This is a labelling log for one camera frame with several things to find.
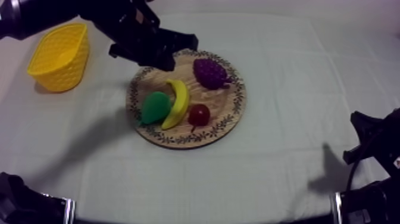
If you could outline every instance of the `wooden plate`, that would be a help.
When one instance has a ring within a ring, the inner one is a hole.
[[[132,80],[126,98],[126,107],[133,115],[135,129],[146,140],[156,145],[186,150],[198,148],[225,136],[238,123],[245,110],[246,89],[243,79],[232,65],[218,55],[205,51],[184,49],[174,54],[175,71],[165,72],[152,67],[140,70]],[[201,86],[193,73],[193,61],[197,58],[210,58],[223,66],[232,83],[228,89],[210,91]],[[188,113],[179,125],[169,130],[161,130],[161,125],[139,125],[143,100],[154,91],[161,91],[175,100],[174,92],[166,79],[180,79],[187,85],[190,93],[190,103],[205,104],[210,109],[211,119],[207,126],[197,127],[193,133],[192,125],[188,123]]]

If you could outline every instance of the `plastic basket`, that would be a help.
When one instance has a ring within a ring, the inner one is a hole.
[[[28,66],[28,74],[52,92],[64,92],[81,81],[89,56],[88,28],[74,23],[46,34]]]

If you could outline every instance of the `plastic banana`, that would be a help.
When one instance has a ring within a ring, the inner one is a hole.
[[[190,97],[188,88],[181,80],[167,79],[166,82],[172,86],[176,99],[170,114],[161,125],[162,130],[175,127],[184,118],[186,110],[188,110]]]

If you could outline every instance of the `white tablecloth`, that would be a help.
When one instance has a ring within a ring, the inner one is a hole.
[[[89,26],[82,82],[49,94],[26,74],[40,38],[0,42],[0,170],[33,189],[78,202],[80,217],[120,223],[256,223],[329,211],[357,145],[360,110],[384,117],[399,105],[400,41],[298,18],[174,14],[162,27],[196,33],[199,49],[229,60],[245,80],[242,120],[193,151],[146,142],[127,125],[135,63],[108,56]],[[355,186],[386,174],[361,164]]]

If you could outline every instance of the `purple grapes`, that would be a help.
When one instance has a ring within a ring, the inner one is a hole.
[[[197,82],[210,90],[222,88],[230,82],[226,70],[211,59],[196,59],[193,72]]]

